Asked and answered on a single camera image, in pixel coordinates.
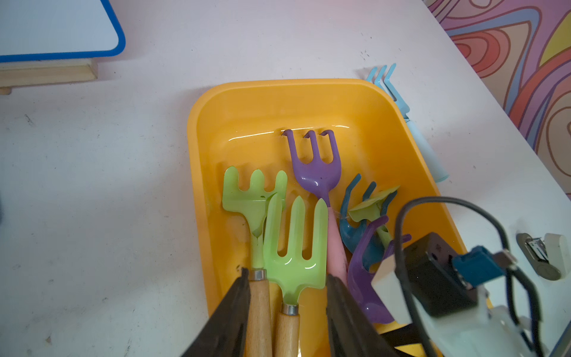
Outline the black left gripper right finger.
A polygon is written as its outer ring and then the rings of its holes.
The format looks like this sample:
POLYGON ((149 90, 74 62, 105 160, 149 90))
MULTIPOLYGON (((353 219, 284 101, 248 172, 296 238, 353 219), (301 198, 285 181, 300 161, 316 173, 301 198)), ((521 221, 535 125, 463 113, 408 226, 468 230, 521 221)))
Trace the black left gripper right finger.
POLYGON ((397 356, 373 328, 340 278, 327 276, 327 324, 331 356, 397 356))

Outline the green fork wooden handle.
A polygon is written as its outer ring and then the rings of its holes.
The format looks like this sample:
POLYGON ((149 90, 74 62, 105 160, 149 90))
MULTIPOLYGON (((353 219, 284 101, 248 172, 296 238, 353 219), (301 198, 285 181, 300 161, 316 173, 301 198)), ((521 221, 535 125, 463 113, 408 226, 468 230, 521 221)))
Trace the green fork wooden handle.
POLYGON ((300 313, 299 298, 306 288, 323 289, 327 275, 328 209, 319 199, 314 209, 312 228, 312 255, 303 257, 303 238, 306 205, 297 197, 289 220, 286 254, 279 255, 279 240, 283 201, 278 195, 269 200, 265 224, 263 258, 267 278, 282 292, 282 304, 277 315, 275 356, 297 356, 299 353, 300 313))

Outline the blue framed whiteboard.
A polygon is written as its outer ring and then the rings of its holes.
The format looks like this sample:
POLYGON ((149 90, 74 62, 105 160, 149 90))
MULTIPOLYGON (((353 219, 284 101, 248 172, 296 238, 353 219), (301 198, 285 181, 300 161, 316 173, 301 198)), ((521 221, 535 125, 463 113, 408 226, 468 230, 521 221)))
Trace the blue framed whiteboard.
POLYGON ((126 37, 109 1, 2 1, 1 62, 113 57, 126 37))

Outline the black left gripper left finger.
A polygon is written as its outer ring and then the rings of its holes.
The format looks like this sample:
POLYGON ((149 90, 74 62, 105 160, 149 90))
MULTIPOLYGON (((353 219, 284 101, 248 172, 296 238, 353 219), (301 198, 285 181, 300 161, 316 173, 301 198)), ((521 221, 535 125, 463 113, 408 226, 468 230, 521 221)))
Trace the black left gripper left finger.
POLYGON ((182 356, 244 356, 251 302, 249 271, 238 277, 182 356))

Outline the yellow plastic storage tray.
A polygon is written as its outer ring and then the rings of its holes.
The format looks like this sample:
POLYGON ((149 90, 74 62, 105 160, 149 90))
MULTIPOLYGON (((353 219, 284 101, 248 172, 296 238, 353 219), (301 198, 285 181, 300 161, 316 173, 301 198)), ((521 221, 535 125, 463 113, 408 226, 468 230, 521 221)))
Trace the yellow plastic storage tray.
POLYGON ((266 189, 278 172, 288 176, 287 202, 301 196, 306 203, 303 254, 309 257, 316 198, 297 184, 288 141, 291 129, 300 159, 309 162, 312 148, 306 133, 330 129, 338 144, 342 176, 331 192, 339 209, 346 186, 361 181, 351 202, 356 205, 368 184, 379 190, 396 187, 388 208, 391 220, 418 197, 439 193, 422 153, 399 108, 379 87, 364 80, 312 79, 226 83, 202 95, 187 125, 199 251, 208 311, 216 310, 226 292, 250 265, 250 234, 243 216, 222 207, 223 176, 230 166, 247 188, 261 170, 266 189))

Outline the wooden whiteboard stand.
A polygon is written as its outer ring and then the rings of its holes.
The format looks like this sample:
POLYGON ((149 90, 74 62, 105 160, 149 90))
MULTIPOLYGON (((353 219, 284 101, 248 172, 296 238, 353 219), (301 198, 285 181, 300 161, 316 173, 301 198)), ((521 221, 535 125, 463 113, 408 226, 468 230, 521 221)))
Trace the wooden whiteboard stand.
POLYGON ((15 87, 89 82, 98 78, 95 59, 56 59, 1 64, 1 95, 15 87))

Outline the green small rake wooden handle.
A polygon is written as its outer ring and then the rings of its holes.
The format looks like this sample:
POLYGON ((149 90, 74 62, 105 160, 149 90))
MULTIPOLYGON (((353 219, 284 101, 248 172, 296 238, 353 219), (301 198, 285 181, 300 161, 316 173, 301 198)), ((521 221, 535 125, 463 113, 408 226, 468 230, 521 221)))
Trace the green small rake wooden handle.
POLYGON ((349 216, 355 222, 362 220, 375 221, 388 215, 388 207, 397 195, 400 186, 395 186, 374 193, 369 199, 349 209, 349 216))

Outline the light blue hand rake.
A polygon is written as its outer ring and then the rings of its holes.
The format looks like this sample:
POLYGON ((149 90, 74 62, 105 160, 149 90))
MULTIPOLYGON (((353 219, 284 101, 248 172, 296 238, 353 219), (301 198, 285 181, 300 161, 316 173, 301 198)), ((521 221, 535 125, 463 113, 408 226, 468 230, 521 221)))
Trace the light blue hand rake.
POLYGON ((436 183, 443 182, 449 177, 448 172, 440 163, 437 154, 434 152, 424 135, 422 135, 415 123, 408 117, 410 107, 407 105, 406 101, 390 81, 390 78, 395 69, 395 63, 392 64, 389 68, 386 65, 383 65, 381 68, 374 67, 368 74, 366 81, 373 83, 375 86, 378 86, 380 89, 388 93, 389 96, 391 96, 399 108, 399 111, 404 118, 405 123, 407 124, 410 134, 416 142, 416 146, 419 148, 419 151, 422 154, 422 157, 434 181, 436 183))

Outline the purple rake pink handle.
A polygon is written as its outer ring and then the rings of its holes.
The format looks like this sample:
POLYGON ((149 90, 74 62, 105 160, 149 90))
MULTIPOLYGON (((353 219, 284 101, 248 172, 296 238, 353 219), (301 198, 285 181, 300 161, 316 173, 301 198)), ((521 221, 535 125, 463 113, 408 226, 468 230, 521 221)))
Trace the purple rake pink handle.
POLYGON ((352 259, 349 263, 348 287, 361 311, 372 324, 391 324, 394 318, 372 287, 374 274, 364 267, 363 257, 371 237, 376 229, 389 221, 388 216, 382 216, 372 221, 361 237, 352 259))
POLYGON ((341 239, 340 228, 335 217, 335 212, 330 202, 330 191, 339 183, 342 174, 342 165, 335 134, 331 129, 321 133, 330 139, 332 149, 332 161, 326 163, 322 160, 318 147, 317 135, 310 130, 304 135, 311 141, 312 161, 303 163, 297 154, 294 134, 291 129, 283 132, 288 138, 288 146, 291 154, 294 176, 298 184, 318 199, 323 199, 328 208, 328 247, 327 247, 327 272, 347 284, 348 262, 345 247, 341 239))

